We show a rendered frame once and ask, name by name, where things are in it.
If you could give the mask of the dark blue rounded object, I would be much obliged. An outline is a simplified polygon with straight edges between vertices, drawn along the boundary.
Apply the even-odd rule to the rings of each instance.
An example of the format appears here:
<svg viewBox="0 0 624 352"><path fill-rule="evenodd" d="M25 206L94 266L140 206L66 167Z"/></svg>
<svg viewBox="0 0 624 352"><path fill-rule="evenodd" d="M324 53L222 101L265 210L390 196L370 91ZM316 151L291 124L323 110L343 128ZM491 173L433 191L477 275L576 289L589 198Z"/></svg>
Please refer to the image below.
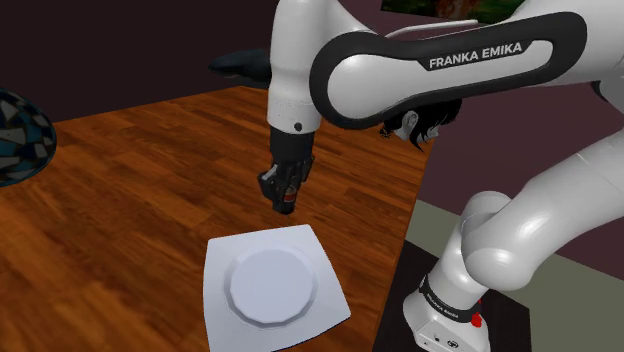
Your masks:
<svg viewBox="0 0 624 352"><path fill-rule="evenodd" d="M209 70L239 85L268 89L272 71L269 54L264 49L249 49L225 54L212 60Z"/></svg>

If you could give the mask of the black-haired doll head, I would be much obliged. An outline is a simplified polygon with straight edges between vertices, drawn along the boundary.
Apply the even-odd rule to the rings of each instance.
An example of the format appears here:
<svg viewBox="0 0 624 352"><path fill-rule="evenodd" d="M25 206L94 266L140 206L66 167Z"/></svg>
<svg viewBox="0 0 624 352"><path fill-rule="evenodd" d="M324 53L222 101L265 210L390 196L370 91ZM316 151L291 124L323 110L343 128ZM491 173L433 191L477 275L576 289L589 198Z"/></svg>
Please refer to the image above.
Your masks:
<svg viewBox="0 0 624 352"><path fill-rule="evenodd" d="M462 100L439 102L423 105L412 110L399 113L386 120L379 130L379 135L389 138L396 135L401 140L409 141L418 150L421 145L436 138L439 128L452 123L462 106Z"/></svg>

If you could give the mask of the white square plate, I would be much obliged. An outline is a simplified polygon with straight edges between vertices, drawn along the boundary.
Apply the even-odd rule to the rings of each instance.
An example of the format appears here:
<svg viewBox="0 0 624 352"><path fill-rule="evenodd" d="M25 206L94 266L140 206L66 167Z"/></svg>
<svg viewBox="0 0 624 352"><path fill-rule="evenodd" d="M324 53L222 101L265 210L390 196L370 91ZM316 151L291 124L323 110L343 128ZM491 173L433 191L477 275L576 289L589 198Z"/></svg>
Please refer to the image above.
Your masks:
<svg viewBox="0 0 624 352"><path fill-rule="evenodd" d="M210 352L277 352L351 316L334 268L307 224L209 240L203 312Z"/></svg>

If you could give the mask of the brown wooden table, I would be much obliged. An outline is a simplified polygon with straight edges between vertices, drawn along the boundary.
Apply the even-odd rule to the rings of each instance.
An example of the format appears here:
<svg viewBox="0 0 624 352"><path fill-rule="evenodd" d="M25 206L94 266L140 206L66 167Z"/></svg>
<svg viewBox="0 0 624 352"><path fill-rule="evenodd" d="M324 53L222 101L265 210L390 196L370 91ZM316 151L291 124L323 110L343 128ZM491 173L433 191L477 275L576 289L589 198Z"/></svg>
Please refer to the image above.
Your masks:
<svg viewBox="0 0 624 352"><path fill-rule="evenodd" d="M209 352L210 239L310 225L350 318L288 352L371 352L431 145L323 125L289 216L257 184L267 94L235 87L60 122L0 189L0 352Z"/></svg>

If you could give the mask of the dark robot stand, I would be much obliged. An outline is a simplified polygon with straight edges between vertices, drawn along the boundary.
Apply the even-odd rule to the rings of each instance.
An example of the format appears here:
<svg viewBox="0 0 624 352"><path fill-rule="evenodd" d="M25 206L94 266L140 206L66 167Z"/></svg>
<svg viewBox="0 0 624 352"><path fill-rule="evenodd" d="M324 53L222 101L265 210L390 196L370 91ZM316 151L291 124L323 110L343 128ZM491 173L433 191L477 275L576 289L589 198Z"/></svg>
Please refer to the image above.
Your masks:
<svg viewBox="0 0 624 352"><path fill-rule="evenodd" d="M404 299L417 289L438 258L405 240L380 320L372 352L427 352L417 346L403 316ZM492 352L533 352L530 310L489 290L482 299Z"/></svg>

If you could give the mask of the dark blue mosaic sphere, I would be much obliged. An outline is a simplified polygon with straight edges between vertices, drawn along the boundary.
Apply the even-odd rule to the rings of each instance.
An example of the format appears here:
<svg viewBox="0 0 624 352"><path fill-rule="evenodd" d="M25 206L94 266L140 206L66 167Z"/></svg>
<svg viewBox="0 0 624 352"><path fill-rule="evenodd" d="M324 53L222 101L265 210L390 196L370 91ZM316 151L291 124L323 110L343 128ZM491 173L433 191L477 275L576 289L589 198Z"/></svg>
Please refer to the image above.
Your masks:
<svg viewBox="0 0 624 352"><path fill-rule="evenodd" d="M0 188L40 173L57 149L55 128L30 100L0 88Z"/></svg>

